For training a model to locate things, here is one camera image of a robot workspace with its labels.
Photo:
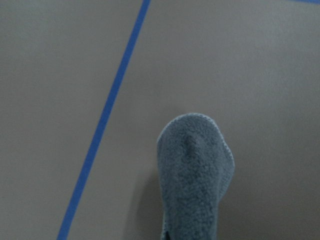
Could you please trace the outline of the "grey cleaning cloth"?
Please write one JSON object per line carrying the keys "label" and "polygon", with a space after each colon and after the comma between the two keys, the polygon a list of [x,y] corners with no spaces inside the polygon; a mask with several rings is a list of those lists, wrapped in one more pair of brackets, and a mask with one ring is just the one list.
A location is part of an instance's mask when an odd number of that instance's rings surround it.
{"label": "grey cleaning cloth", "polygon": [[187,113],[157,139],[163,204],[161,239],[215,240],[219,202],[235,171],[233,154],[215,121]]}

